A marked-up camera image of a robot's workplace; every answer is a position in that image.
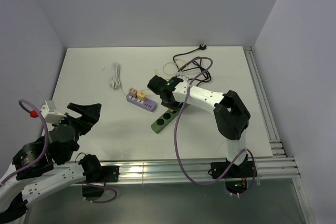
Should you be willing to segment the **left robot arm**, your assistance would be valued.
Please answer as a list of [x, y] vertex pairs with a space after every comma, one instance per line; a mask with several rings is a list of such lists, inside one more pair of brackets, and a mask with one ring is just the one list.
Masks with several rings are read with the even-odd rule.
[[70, 161], [79, 149], [79, 138], [99, 121], [102, 105], [69, 103], [67, 108], [80, 114], [75, 118], [60, 113], [52, 100], [40, 109], [20, 99], [19, 105], [31, 118], [40, 118], [45, 134], [24, 145], [13, 157], [1, 178], [1, 223], [21, 218], [33, 202], [76, 183], [93, 183], [102, 176], [102, 166], [95, 155], [87, 154], [78, 163], [59, 174], [37, 181], [38, 177]]

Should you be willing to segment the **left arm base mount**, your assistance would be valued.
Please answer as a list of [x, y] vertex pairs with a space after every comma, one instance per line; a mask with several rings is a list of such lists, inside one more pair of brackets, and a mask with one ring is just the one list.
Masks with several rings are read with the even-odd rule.
[[[116, 199], [117, 191], [108, 186], [108, 183], [116, 183], [119, 178], [119, 169], [117, 165], [102, 166], [102, 168], [94, 173], [87, 180], [82, 182], [83, 199], [95, 204], [105, 204]], [[106, 190], [114, 192], [114, 196], [107, 200], [99, 200]]]

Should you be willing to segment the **pink plug adapter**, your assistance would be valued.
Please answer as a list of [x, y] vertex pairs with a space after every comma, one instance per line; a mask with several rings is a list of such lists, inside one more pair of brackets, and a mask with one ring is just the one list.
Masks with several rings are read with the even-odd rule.
[[129, 89], [129, 95], [131, 96], [131, 97], [137, 97], [137, 93], [138, 93], [138, 91], [135, 89], [135, 88], [130, 88]]

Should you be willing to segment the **aluminium right rail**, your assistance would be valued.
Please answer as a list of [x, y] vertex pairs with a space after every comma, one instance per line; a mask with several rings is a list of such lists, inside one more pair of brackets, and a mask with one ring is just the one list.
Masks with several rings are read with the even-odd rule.
[[271, 150], [273, 153], [273, 157], [287, 157], [286, 152], [283, 148], [282, 141], [280, 139], [274, 117], [272, 115], [270, 105], [265, 93], [265, 89], [262, 84], [262, 80], [257, 69], [257, 65], [254, 59], [252, 47], [243, 47], [243, 51], [247, 60], [247, 64], [249, 67], [249, 71], [254, 83], [254, 87], [257, 94], [257, 99], [259, 102], [259, 106], [261, 109], [261, 113], [263, 115], [264, 124], [266, 126]]

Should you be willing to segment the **purple power strip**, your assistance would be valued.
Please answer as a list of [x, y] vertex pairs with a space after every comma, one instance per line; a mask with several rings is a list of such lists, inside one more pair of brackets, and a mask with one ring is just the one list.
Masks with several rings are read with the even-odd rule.
[[149, 112], [154, 112], [156, 109], [157, 103], [149, 98], [146, 98], [146, 100], [140, 101], [137, 99], [137, 97], [131, 97], [129, 94], [126, 96], [126, 100], [142, 109], [145, 109]]

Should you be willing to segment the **green power strip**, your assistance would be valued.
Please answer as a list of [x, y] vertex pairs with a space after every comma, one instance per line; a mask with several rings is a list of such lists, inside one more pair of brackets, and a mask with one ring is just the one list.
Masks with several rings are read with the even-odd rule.
[[172, 113], [169, 110], [165, 111], [157, 120], [151, 124], [151, 130], [154, 133], [159, 134], [178, 116], [181, 108], [174, 110]]

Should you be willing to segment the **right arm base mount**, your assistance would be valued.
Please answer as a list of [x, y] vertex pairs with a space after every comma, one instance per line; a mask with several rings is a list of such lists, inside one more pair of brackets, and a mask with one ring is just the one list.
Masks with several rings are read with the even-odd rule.
[[[217, 179], [229, 166], [230, 162], [212, 162], [211, 168], [208, 170], [208, 174], [212, 179]], [[257, 177], [257, 171], [254, 167], [253, 161], [248, 161], [245, 159], [243, 163], [239, 166], [233, 165], [228, 172], [223, 177], [225, 181], [225, 188], [229, 193], [240, 195], [247, 191], [248, 181], [247, 179], [252, 179], [252, 182]]]

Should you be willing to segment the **orange charger plug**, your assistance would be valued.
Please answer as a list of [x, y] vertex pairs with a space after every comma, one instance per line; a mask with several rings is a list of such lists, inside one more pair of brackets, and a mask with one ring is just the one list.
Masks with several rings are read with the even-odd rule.
[[146, 100], [146, 93], [144, 91], [138, 91], [137, 99], [144, 102]]

